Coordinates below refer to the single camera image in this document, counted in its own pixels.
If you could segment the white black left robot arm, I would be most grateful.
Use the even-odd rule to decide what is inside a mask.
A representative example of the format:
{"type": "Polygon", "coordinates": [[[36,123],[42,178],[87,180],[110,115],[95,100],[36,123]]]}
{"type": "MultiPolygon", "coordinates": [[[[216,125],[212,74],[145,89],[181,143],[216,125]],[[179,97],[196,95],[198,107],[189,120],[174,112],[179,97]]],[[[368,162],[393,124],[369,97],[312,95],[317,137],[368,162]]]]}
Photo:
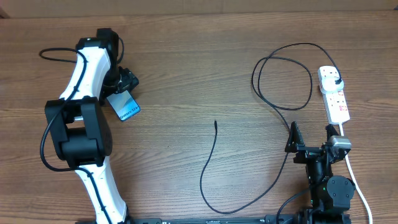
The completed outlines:
{"type": "Polygon", "coordinates": [[[75,172],[95,209],[95,223],[133,223],[110,165],[113,138],[101,109],[109,103],[121,121],[141,107],[131,95],[138,78],[120,66],[124,42],[110,28],[84,37],[72,49],[75,69],[65,91],[45,105],[47,127],[40,158],[55,172],[75,172]]]}

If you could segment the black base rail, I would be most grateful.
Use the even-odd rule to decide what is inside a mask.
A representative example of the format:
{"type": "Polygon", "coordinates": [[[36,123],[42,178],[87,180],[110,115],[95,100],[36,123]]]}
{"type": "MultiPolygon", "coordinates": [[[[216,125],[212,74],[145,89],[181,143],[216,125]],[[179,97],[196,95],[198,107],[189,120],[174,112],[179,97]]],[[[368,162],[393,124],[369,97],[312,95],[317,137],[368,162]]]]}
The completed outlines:
{"type": "MultiPolygon", "coordinates": [[[[160,218],[131,218],[128,216],[124,223],[131,224],[276,224],[276,215],[266,215],[263,218],[192,218],[192,219],[174,219],[162,220],[160,218]]],[[[307,220],[299,215],[279,215],[279,223],[282,224],[300,224],[300,223],[316,223],[316,224],[352,224],[349,215],[343,215],[339,218],[321,217],[314,215],[307,220]]]]}

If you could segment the white charger plug adapter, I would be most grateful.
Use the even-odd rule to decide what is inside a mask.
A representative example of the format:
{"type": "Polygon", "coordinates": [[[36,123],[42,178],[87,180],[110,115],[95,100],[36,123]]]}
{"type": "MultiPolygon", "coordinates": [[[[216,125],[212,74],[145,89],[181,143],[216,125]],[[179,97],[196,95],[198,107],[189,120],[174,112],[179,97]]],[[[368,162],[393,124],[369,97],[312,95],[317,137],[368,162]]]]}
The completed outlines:
{"type": "Polygon", "coordinates": [[[342,80],[339,83],[337,83],[337,81],[339,81],[339,78],[337,77],[321,77],[320,91],[323,94],[341,91],[345,86],[344,81],[342,80]]]}

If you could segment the white power strip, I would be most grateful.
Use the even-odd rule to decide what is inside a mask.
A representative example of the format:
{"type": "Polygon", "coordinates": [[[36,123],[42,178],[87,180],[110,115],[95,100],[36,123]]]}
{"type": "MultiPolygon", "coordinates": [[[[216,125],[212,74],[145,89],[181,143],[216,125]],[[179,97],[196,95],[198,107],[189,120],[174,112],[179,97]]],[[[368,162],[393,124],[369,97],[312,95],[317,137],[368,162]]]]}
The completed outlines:
{"type": "MultiPolygon", "coordinates": [[[[320,86],[321,77],[337,77],[340,75],[333,66],[322,66],[318,69],[318,79],[320,86]]],[[[336,91],[329,94],[322,94],[328,122],[330,124],[343,124],[350,120],[349,111],[345,99],[344,91],[336,91]]]]}

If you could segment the Samsung Galaxy smartphone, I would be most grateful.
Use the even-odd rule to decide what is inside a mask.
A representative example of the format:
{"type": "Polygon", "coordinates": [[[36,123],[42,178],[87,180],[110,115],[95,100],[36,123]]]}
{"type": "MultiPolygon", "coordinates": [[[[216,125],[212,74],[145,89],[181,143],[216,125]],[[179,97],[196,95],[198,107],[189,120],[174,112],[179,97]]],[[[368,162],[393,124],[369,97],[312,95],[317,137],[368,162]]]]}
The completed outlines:
{"type": "Polygon", "coordinates": [[[141,111],[141,107],[136,103],[129,91],[112,94],[107,97],[107,101],[121,121],[126,121],[141,111]]]}

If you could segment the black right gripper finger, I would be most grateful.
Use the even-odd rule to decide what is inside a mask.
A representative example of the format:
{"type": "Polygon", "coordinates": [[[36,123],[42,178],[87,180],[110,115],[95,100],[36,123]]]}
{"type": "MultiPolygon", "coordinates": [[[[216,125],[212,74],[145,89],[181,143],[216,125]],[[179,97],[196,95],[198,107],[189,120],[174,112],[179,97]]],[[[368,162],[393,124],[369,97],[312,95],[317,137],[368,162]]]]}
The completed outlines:
{"type": "Polygon", "coordinates": [[[325,127],[326,130],[326,141],[328,143],[335,142],[340,136],[335,127],[332,124],[329,124],[325,127]]]}
{"type": "Polygon", "coordinates": [[[305,143],[302,137],[302,133],[297,126],[297,122],[291,123],[289,137],[285,146],[285,152],[296,153],[305,147],[305,143]]]}

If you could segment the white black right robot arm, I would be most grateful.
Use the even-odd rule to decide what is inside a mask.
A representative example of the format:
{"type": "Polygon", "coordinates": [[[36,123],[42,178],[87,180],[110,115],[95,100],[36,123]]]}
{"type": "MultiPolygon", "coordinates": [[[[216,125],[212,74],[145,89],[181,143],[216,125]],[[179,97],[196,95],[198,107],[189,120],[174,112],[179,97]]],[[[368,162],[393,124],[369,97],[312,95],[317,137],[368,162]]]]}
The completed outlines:
{"type": "Polygon", "coordinates": [[[333,125],[325,127],[326,141],[319,147],[308,147],[296,122],[291,123],[285,152],[295,154],[294,163],[304,164],[308,188],[291,196],[279,208],[276,223],[350,223],[348,211],[356,190],[353,180],[334,175],[331,165],[342,161],[351,150],[348,138],[338,134],[333,125]],[[310,194],[311,206],[294,215],[283,216],[283,208],[305,193],[310,194]]]}

